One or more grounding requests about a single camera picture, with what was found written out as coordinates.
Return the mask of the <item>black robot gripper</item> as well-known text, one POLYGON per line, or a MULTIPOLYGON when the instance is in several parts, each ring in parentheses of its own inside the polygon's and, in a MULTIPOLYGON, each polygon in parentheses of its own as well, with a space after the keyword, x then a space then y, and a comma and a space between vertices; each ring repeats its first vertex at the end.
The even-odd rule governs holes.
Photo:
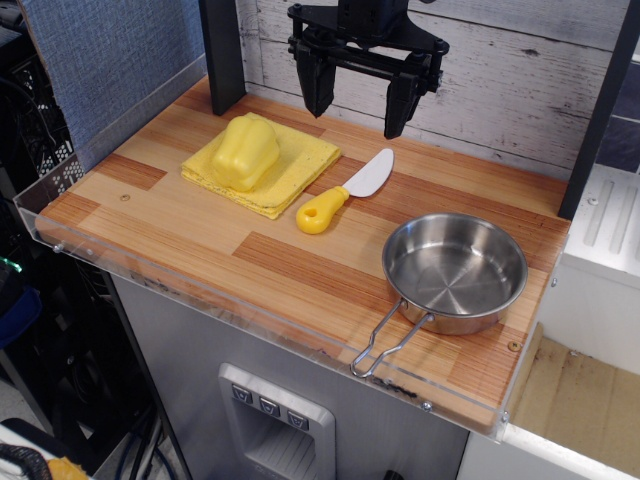
POLYGON ((401 136, 420 98, 441 85, 441 63, 449 44, 414 23, 406 1, 296 3, 287 14, 293 21, 289 52, 296 59, 305 106, 316 118, 334 100, 338 66, 391 78, 386 139, 401 136))

